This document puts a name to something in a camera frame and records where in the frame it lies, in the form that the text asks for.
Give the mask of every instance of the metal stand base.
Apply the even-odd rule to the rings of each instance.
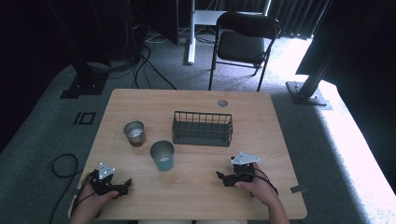
[[[69,90],[64,91],[61,99],[77,99],[80,95],[100,95],[107,81],[108,73],[93,74],[89,82],[83,83],[76,76]]]
[[[294,82],[294,81],[286,82],[286,86],[288,87],[288,90],[295,104],[297,105],[327,105],[328,104],[326,100],[323,98],[319,89],[317,89],[310,98],[308,99],[301,98],[299,91],[303,85],[304,85],[303,82]]]

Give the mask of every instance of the metal cup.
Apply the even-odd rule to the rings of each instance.
[[[172,143],[161,140],[154,143],[149,151],[160,171],[166,172],[172,169],[175,148]]]
[[[127,123],[124,133],[133,147],[141,147],[146,142],[145,125],[138,120]]]

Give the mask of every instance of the wooden table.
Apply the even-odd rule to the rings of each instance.
[[[228,106],[218,105],[226,100]],[[176,110],[229,113],[229,147],[175,144],[174,167],[160,172],[149,155],[158,140],[172,142]],[[131,147],[123,134],[133,119],[145,124],[146,143]],[[268,219],[267,208],[247,191],[226,188],[216,171],[233,174],[230,157],[240,151],[258,155],[259,166],[277,187],[290,219],[306,216],[271,97],[264,92],[114,90],[92,145],[83,175],[99,162],[115,167],[112,184],[132,178],[128,195],[108,203],[101,219]]]

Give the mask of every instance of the chair seat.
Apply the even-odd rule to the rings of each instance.
[[[223,60],[262,63],[264,53],[264,39],[261,37],[248,37],[230,31],[224,31],[221,34],[218,56]]]

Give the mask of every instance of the black wire basket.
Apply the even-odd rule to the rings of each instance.
[[[233,116],[175,111],[172,130],[176,144],[228,147],[233,135]]]

